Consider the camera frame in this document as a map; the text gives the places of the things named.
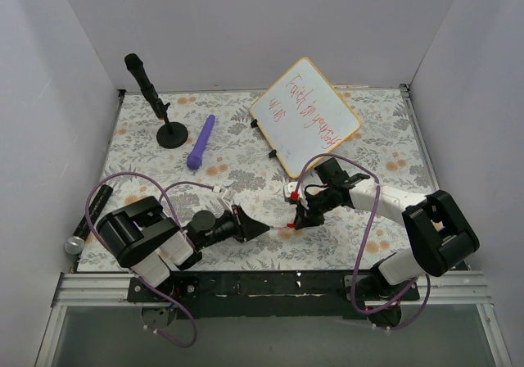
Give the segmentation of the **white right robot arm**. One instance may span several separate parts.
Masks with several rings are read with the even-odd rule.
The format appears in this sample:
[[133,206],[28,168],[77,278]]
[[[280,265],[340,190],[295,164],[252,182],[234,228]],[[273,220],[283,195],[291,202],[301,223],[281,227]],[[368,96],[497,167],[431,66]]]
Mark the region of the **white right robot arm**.
[[308,193],[297,182],[284,186],[285,200],[296,205],[295,229],[320,226],[325,213],[339,206],[368,211],[404,226],[409,247],[376,263],[357,288],[371,288],[389,299],[410,279],[429,274],[440,277],[480,247],[480,241],[449,193],[410,193],[382,186],[369,174],[349,175],[335,158],[315,169],[318,193]]

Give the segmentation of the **yellow framed whiteboard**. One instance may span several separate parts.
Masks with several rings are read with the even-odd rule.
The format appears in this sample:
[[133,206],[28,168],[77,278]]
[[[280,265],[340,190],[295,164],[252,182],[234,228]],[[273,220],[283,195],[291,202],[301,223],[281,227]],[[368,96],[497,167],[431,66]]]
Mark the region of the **yellow framed whiteboard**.
[[361,119],[303,57],[256,99],[250,114],[288,176],[297,178],[356,133]]

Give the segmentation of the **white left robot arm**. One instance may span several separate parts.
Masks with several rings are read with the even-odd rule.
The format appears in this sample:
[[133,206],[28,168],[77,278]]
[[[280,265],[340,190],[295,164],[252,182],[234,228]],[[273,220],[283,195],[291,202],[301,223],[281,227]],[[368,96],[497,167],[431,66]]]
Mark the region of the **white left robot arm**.
[[198,211],[180,227],[153,196],[112,211],[97,224],[98,235],[119,266],[145,280],[147,293],[156,301],[173,295],[171,265],[187,270],[202,259],[207,247],[230,238],[248,242],[269,230],[239,205],[219,217]]

